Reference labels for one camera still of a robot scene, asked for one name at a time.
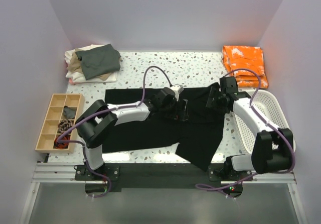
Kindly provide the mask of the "black t-shirt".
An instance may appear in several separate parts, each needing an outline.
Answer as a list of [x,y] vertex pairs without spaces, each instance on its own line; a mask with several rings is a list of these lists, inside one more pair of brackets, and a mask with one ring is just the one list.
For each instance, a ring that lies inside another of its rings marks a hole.
[[186,88],[181,98],[188,101],[186,121],[156,113],[146,121],[129,122],[112,128],[102,145],[103,153],[152,149],[178,144],[176,155],[207,171],[222,139],[224,114],[206,108],[211,87]]

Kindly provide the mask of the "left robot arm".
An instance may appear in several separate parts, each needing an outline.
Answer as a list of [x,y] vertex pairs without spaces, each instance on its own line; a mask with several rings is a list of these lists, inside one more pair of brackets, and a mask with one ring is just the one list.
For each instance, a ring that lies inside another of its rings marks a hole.
[[185,122],[188,120],[188,101],[180,100],[184,91],[181,85],[165,87],[149,98],[128,104],[107,104],[95,101],[76,121],[78,135],[85,141],[84,157],[87,163],[86,174],[93,180],[104,174],[102,145],[106,142],[114,126],[130,122],[144,122],[154,114]]

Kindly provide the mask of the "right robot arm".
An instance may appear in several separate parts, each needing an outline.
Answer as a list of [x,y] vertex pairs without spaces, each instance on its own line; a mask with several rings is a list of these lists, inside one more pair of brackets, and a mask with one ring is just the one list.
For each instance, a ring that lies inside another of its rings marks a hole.
[[255,141],[251,154],[229,156],[220,174],[235,180],[242,171],[282,173],[295,164],[293,133],[271,122],[253,103],[254,96],[239,91],[234,77],[222,77],[211,87],[206,107],[222,114],[233,112],[249,128]]

